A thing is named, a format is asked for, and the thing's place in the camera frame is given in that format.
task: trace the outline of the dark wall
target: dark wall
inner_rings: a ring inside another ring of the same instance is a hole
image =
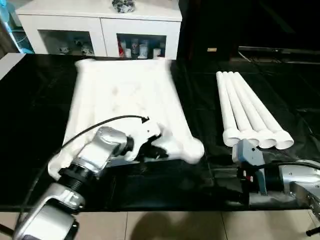
[[[190,59],[228,59],[238,48],[252,1],[189,0],[187,16],[183,19],[185,30],[179,42],[179,48],[184,48],[179,50],[186,51]]]

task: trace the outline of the red object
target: red object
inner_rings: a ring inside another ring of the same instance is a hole
[[[119,49],[119,56],[120,58],[124,58],[125,57],[125,51],[123,50],[120,42],[118,41],[118,49]]]

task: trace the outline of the black tablecloth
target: black tablecloth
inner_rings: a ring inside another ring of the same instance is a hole
[[[26,55],[0,81],[0,210],[20,207],[39,168],[61,146],[77,76],[74,63],[81,58]],[[239,71],[293,137],[289,149],[264,150],[266,162],[320,162],[317,65],[174,61],[172,77],[192,135],[204,144],[204,157],[197,165],[174,160],[110,168],[88,199],[87,211],[301,207],[281,194],[253,193],[250,205],[240,203],[243,196],[231,148],[222,140],[216,71]],[[47,173],[40,179],[30,206],[52,181]]]

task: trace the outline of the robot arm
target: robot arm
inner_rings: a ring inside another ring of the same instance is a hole
[[[233,146],[232,160],[239,167],[238,176],[244,177],[249,182],[255,181],[262,195],[268,194],[266,183],[272,181],[273,184],[282,186],[283,193],[294,197],[298,205],[309,206],[313,214],[320,220],[320,170],[303,165],[305,163],[320,167],[320,163],[312,160],[299,160],[297,162],[300,162],[301,165],[288,163],[274,166],[272,176],[269,176],[264,169],[255,169],[256,166],[265,164],[263,154],[246,139]],[[316,233],[320,233],[320,227],[306,232],[308,236]]]
[[[86,203],[90,188],[104,170],[112,166],[114,157],[123,156],[127,164],[136,160],[142,146],[152,145],[161,138],[162,129],[156,122],[144,122],[131,136],[111,127],[98,129],[92,141],[86,144],[67,168],[59,171],[60,179],[52,183],[34,208],[14,231],[14,240],[72,240],[79,224],[72,213],[79,212]],[[179,146],[173,138],[168,146]],[[171,153],[154,144],[152,155],[158,159]]]

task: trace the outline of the white cabinet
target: white cabinet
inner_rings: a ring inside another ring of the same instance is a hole
[[[129,51],[137,59],[153,58],[155,51],[176,59],[182,21],[177,0],[136,0],[135,7],[117,13],[112,0],[32,0],[16,13],[37,54],[122,57]]]

